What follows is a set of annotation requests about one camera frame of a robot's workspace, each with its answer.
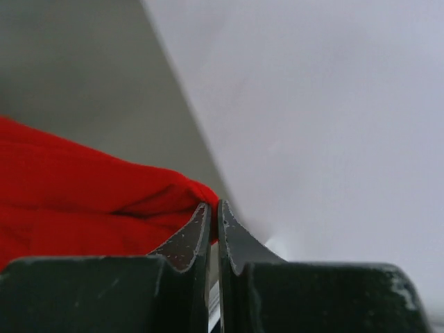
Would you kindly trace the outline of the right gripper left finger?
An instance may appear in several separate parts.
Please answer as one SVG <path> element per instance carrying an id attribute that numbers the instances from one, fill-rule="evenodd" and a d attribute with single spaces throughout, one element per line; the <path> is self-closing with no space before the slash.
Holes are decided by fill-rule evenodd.
<path id="1" fill-rule="evenodd" d="M 1 272 L 2 332 L 206 332 L 211 209 L 141 256 L 25 257 Z"/>

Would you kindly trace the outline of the red t shirt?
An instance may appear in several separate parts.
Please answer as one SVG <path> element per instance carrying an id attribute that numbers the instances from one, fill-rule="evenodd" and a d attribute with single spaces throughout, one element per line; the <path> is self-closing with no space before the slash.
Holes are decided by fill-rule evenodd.
<path id="1" fill-rule="evenodd" d="M 28 256 L 144 255 L 218 196 L 184 175 L 120 160 L 1 119 L 1 265 Z"/>

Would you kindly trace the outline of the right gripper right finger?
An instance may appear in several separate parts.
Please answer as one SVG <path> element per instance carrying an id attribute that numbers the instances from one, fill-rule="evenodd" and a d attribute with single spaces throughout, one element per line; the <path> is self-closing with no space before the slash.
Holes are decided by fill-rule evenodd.
<path id="1" fill-rule="evenodd" d="M 392 264 L 288 262 L 218 207 L 223 332 L 431 332 L 416 288 Z"/>

